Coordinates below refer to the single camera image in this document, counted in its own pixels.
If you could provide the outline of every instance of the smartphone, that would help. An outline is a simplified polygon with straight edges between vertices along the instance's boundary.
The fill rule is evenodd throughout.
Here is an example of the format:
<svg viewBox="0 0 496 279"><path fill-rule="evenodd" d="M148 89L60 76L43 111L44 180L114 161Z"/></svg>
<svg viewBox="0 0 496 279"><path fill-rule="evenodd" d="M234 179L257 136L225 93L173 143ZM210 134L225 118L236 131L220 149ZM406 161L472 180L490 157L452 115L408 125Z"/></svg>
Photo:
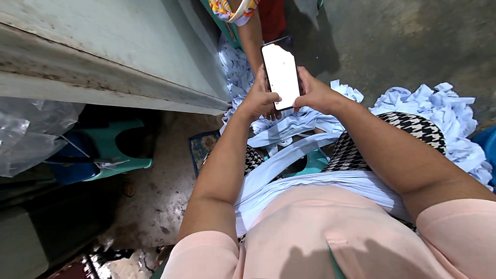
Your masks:
<svg viewBox="0 0 496 279"><path fill-rule="evenodd" d="M302 91L293 53L291 36L277 39L262 46L262 58L269 89L282 98L280 102L274 102L278 111L292 108L295 99L300 96Z"/></svg>

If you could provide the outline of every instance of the hand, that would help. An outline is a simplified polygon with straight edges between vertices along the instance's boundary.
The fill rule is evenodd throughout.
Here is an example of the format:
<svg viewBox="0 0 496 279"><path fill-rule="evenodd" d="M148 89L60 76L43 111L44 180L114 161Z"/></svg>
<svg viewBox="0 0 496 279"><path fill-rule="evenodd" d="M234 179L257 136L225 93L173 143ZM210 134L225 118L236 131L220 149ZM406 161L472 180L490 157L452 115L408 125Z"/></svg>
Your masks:
<svg viewBox="0 0 496 279"><path fill-rule="evenodd" d="M265 70L261 65L256 73L255 83L236 113L248 116L251 122L257 120L260 115L264 115L269 120L281 119L281 113L275 110L274 102L279 102L282 99L277 93L267 91Z"/></svg>
<svg viewBox="0 0 496 279"><path fill-rule="evenodd" d="M333 114L333 110L337 105L349 100L313 77L305 67L298 66L297 69L303 82L303 96L296 98L293 103L295 112L298 112L300 107L310 107L323 114L330 115Z"/></svg>

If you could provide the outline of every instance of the blue container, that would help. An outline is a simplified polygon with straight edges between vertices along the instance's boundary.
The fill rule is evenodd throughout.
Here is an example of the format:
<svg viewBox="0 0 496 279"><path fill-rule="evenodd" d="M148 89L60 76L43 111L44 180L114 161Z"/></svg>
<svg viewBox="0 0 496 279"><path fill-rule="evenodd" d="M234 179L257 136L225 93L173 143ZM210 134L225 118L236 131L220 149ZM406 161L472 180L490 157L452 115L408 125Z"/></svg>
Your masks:
<svg viewBox="0 0 496 279"><path fill-rule="evenodd" d="M486 154L486 160L493 166L491 184L496 185L496 125L478 133L471 141L482 147Z"/></svg>

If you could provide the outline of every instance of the pile of fabric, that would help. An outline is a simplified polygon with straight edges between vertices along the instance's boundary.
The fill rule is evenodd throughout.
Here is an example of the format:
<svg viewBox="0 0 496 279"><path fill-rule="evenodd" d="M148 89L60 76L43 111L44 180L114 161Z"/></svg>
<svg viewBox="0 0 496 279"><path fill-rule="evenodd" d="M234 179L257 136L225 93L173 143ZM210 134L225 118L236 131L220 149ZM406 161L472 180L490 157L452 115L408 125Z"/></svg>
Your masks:
<svg viewBox="0 0 496 279"><path fill-rule="evenodd" d="M233 49L221 38L219 55L226 70L228 88L233 99L233 107L223 118L224 123L230 119L242 102L253 83L244 53ZM363 95L356 89L341 85L339 80L330 83L332 89L361 102ZM422 116L434 122L443 132L446 142L446 157L475 179L488 185L491 177L491 165L485 160L483 150L476 143L466 139L477 125L473 119L470 104L475 98L459 97L449 83L437 85L435 91L421 85L414 93L402 87L387 90L369 110L375 114L399 111ZM335 142L344 127L329 115L323 115L310 108L283 112L278 121L268 121L262 117L251 124L256 136L248 140L252 147L269 150L271 157L258 168L245 176L242 191L235 204L236 230L238 235L246 233L263 209L281 192L290 187L305 185L336 185L365 196L390 214L409 220L410 217L401 198L387 187L370 171L337 171L289 177L270 183L286 167L308 152ZM304 131L320 128L326 133L316 134L292 143L291 137ZM277 144L286 146L277 152Z"/></svg>

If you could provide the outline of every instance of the doormat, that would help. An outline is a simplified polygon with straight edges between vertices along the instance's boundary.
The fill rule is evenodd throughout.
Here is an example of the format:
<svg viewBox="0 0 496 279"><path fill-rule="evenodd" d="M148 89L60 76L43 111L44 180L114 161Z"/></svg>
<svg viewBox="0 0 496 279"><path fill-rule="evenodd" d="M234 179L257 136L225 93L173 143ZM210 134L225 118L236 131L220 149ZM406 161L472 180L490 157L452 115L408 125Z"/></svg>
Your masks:
<svg viewBox="0 0 496 279"><path fill-rule="evenodd" d="M189 153L191 154L191 160L193 161L193 168L196 177L198 177L198 174L200 173L203 165L203 159L214 149L214 146L219 138L220 132L217 130L197 134L187 139L189 143Z"/></svg>

